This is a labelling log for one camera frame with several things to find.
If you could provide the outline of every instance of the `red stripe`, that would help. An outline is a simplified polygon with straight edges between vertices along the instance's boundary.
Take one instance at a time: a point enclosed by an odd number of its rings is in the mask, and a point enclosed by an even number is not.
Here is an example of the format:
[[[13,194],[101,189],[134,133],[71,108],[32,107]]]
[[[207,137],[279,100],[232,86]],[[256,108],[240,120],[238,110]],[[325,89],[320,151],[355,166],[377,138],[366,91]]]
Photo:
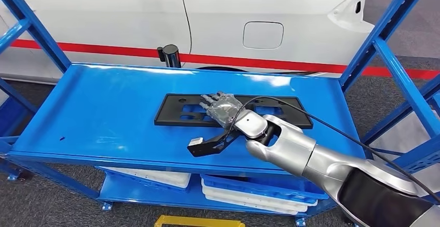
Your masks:
[[[64,51],[134,56],[134,57],[153,57],[153,58],[158,57],[157,50],[155,49],[91,45],[91,44],[73,44],[73,43],[58,43],[58,45]],[[35,41],[32,40],[18,39],[15,42],[13,42],[11,46],[19,47],[19,48],[40,49],[40,46]],[[195,55],[195,54],[180,54],[180,58],[182,62],[190,62],[190,63],[241,66],[241,67],[278,69],[278,70],[295,70],[295,71],[301,70],[301,71],[310,71],[310,72],[342,73],[347,67],[346,65],[339,65],[339,64],[290,62],[290,61],[263,60],[263,59],[238,58],[238,57],[205,56],[205,55]],[[405,69],[405,70],[411,78],[432,79],[436,75],[440,74],[439,70],[419,70],[419,69]],[[362,73],[362,75],[391,77],[391,74],[388,71],[388,69],[384,67],[367,67]]]

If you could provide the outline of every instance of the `robot finger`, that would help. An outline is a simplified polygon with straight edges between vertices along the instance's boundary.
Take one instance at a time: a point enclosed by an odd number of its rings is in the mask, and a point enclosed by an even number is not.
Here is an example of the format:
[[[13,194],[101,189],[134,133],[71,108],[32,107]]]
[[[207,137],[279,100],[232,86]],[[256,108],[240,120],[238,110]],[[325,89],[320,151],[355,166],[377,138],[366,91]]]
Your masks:
[[[200,102],[199,105],[205,110],[209,109],[209,106],[206,103]]]
[[[218,96],[216,94],[210,94],[209,96],[212,97],[216,101],[218,101],[220,99],[220,96]]]
[[[207,101],[209,104],[214,102],[214,100],[211,97],[207,96],[207,95],[201,95],[201,97],[204,98],[205,101]]]

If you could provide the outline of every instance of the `yellow object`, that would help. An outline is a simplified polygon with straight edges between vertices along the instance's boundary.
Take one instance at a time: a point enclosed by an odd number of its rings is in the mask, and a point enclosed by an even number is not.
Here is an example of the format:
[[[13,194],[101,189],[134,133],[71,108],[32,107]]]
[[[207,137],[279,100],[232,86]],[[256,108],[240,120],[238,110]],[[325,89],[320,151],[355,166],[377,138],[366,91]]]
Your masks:
[[[154,227],[162,227],[163,224],[186,225],[196,227],[245,227],[244,223],[237,220],[189,218],[162,215],[154,224]]]

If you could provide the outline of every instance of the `blue metal shelf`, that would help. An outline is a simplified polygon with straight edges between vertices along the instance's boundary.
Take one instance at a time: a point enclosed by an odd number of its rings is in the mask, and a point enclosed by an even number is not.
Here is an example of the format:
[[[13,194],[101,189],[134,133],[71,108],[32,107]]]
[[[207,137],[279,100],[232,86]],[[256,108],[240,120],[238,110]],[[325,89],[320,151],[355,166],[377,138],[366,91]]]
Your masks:
[[[188,193],[174,191],[166,191],[165,193],[165,191],[144,186],[130,179],[124,179],[120,176],[106,175],[98,199],[110,202],[141,203],[162,206],[245,211],[282,215],[281,213],[272,211],[208,200],[202,193],[202,185],[199,176],[192,176],[188,186]]]
[[[146,87],[152,84],[159,86]],[[220,128],[154,125],[167,93],[226,89],[242,95],[299,97],[308,112],[357,138],[337,79],[73,64],[8,155],[32,161],[231,176],[287,175],[252,157],[244,138],[219,155],[194,158],[186,150],[191,139],[209,139],[220,134]],[[328,148],[365,157],[360,146],[317,122],[305,133]]]
[[[419,90],[386,45],[418,0],[393,0],[340,79],[188,69],[146,68],[99,64],[71,65],[24,0],[3,0],[18,23],[0,38],[3,51],[28,30],[65,73],[38,110],[0,79],[0,88],[31,113],[36,113],[18,141],[0,137],[6,159],[103,204],[137,202],[203,209],[266,212],[208,201],[200,181],[193,180],[187,197],[154,193],[132,180],[107,176],[100,192],[53,170],[43,162],[208,173],[230,176],[287,176],[281,169],[253,158],[243,139],[219,155],[194,158],[186,150],[194,137],[210,138],[222,130],[201,127],[154,126],[153,119],[167,93],[207,94],[223,90],[242,95],[296,96],[305,109],[357,138],[343,93],[380,54],[407,102],[379,123],[363,140],[368,144],[402,117],[415,111],[431,139],[395,160],[410,172],[440,162],[440,75]],[[364,157],[345,137],[314,122],[305,134],[318,144],[344,154]],[[331,199],[309,207],[313,216],[334,207]]]

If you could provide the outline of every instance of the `black cable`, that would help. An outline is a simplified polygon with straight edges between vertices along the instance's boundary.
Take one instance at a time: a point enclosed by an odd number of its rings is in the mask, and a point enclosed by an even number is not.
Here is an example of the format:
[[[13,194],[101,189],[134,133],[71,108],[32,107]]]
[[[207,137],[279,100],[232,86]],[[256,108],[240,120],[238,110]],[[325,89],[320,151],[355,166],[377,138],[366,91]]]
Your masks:
[[[332,130],[334,130],[334,131],[340,133],[341,135],[345,136],[346,138],[348,138],[349,140],[353,141],[354,143],[356,143],[356,144],[362,146],[363,148],[369,150],[371,153],[375,154],[376,156],[378,156],[379,158],[381,158],[383,161],[385,161],[385,162],[387,162],[388,164],[390,164],[391,166],[393,166],[396,170],[398,170],[399,172],[401,172],[403,175],[405,175],[406,177],[408,177],[408,179],[412,180],[415,184],[417,184],[417,185],[420,186],[422,189],[424,189],[429,195],[431,195],[431,196],[432,196],[437,202],[440,203],[440,197],[438,197],[437,195],[435,195],[435,193],[432,192],[432,191],[431,191],[426,185],[424,185],[422,182],[420,182],[420,181],[419,181],[418,179],[416,179],[413,175],[411,175],[410,173],[408,173],[407,171],[405,171],[403,168],[401,168],[401,167],[400,167],[399,165],[397,165],[396,163],[394,163],[394,162],[392,162],[391,160],[387,159],[386,157],[382,156],[382,154],[376,152],[375,150],[373,150],[373,149],[370,148],[369,146],[365,145],[365,144],[362,143],[361,141],[359,141],[359,140],[357,140],[357,139],[351,137],[350,135],[346,134],[345,132],[343,132],[343,131],[337,129],[336,127],[330,125],[329,123],[327,123],[327,122],[325,122],[325,121],[319,119],[318,117],[316,117],[316,116],[314,116],[314,115],[312,115],[312,114],[310,114],[310,113],[308,113],[308,112],[302,110],[301,108],[299,108],[299,107],[297,107],[297,106],[295,106],[295,105],[292,105],[292,104],[290,104],[290,103],[287,103],[287,102],[285,102],[285,101],[283,101],[283,100],[280,100],[280,99],[278,99],[278,98],[275,98],[275,97],[270,97],[270,96],[257,96],[257,97],[252,98],[250,101],[246,102],[245,104],[243,104],[243,105],[241,106],[241,108],[237,111],[235,117],[233,118],[232,123],[231,123],[231,126],[230,126],[229,129],[228,129],[228,132],[226,133],[225,137],[223,138],[223,141],[224,141],[224,142],[227,143],[227,138],[228,138],[230,132],[232,131],[235,122],[237,121],[237,116],[238,116],[238,114],[239,114],[239,113],[240,113],[240,112],[241,112],[241,111],[242,111],[242,110],[243,110],[243,109],[244,109],[249,103],[251,103],[251,102],[254,101],[254,100],[262,99],[262,98],[271,99],[271,100],[275,100],[275,101],[277,101],[277,102],[284,103],[284,104],[290,106],[291,108],[294,108],[294,109],[296,109],[296,110],[298,110],[298,111],[300,111],[300,112],[306,114],[306,115],[309,116],[310,118],[315,119],[316,121],[318,121],[319,123],[325,125],[326,127],[329,127],[329,128],[331,128]]]

